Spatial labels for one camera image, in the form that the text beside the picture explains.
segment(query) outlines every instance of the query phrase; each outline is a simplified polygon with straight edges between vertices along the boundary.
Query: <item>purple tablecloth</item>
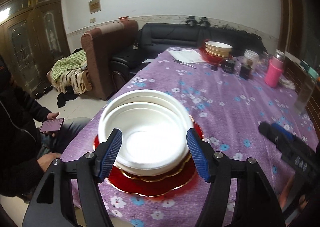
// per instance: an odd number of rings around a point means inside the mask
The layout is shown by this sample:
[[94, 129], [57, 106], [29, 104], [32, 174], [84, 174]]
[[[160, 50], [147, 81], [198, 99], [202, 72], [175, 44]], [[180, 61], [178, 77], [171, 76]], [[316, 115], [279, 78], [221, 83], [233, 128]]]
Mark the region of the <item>purple tablecloth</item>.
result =
[[[315, 150], [318, 140], [312, 122], [306, 113], [298, 116], [292, 109], [297, 94], [283, 87], [268, 87], [263, 81], [265, 67], [257, 67], [252, 79], [246, 81], [238, 74], [227, 74], [221, 69], [212, 71], [206, 63], [195, 66], [197, 70], [177, 64], [165, 51], [112, 99], [137, 89], [154, 89], [174, 96], [201, 126], [205, 140], [214, 150], [239, 160], [256, 158], [278, 194], [293, 170], [281, 161], [275, 145], [259, 134], [258, 125], [261, 121], [277, 122]], [[92, 151], [102, 110], [67, 147], [62, 155], [64, 161], [78, 159]], [[76, 180], [72, 186], [75, 204], [80, 206]], [[108, 181], [99, 188], [110, 216], [138, 227], [192, 227], [209, 186], [197, 175], [186, 186], [158, 199], [120, 192]], [[231, 221], [235, 190], [236, 181], [232, 181], [224, 224]]]

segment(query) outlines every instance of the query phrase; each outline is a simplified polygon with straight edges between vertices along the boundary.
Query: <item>black jacket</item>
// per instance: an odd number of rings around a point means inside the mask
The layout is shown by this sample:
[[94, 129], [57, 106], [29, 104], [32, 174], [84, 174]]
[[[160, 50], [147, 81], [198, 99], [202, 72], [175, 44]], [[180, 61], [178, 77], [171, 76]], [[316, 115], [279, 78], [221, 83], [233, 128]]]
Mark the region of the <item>black jacket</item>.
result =
[[43, 176], [36, 156], [41, 148], [35, 122], [50, 111], [16, 86], [0, 57], [0, 194], [28, 192]]

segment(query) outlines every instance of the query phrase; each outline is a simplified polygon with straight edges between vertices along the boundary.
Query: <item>metal screw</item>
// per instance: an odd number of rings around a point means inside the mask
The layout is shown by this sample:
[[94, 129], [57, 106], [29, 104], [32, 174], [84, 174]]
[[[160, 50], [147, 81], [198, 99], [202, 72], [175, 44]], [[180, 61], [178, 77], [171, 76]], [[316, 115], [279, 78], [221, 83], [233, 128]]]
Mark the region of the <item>metal screw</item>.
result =
[[216, 158], [222, 158], [222, 157], [223, 157], [223, 154], [222, 154], [221, 152], [215, 152], [215, 153], [214, 153], [214, 156], [215, 156]]
[[93, 153], [93, 152], [88, 152], [88, 153], [86, 153], [86, 155], [85, 155], [86, 158], [93, 158], [93, 156], [94, 156], [94, 153]]
[[250, 164], [255, 164], [257, 160], [255, 158], [248, 158]]
[[56, 158], [52, 161], [52, 164], [57, 165], [61, 163], [61, 159], [60, 158]]

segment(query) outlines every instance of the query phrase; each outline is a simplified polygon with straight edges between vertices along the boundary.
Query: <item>green patterned blanket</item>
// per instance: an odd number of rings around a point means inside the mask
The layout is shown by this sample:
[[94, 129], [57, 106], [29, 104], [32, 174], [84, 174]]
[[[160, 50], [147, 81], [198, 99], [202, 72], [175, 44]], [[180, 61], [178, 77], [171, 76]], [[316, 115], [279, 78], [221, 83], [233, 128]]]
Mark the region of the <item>green patterned blanket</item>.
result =
[[84, 50], [80, 50], [68, 57], [62, 58], [54, 64], [51, 70], [51, 78], [56, 80], [66, 71], [78, 69], [87, 60]]

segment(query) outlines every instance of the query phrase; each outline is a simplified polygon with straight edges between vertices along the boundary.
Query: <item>smartphone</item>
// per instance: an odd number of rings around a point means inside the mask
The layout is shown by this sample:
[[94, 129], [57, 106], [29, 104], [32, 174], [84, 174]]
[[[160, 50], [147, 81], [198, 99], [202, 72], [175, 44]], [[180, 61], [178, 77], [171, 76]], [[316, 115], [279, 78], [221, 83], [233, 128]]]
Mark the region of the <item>smartphone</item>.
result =
[[40, 132], [59, 131], [61, 126], [63, 125], [63, 122], [64, 122], [64, 118], [46, 120], [42, 123]]

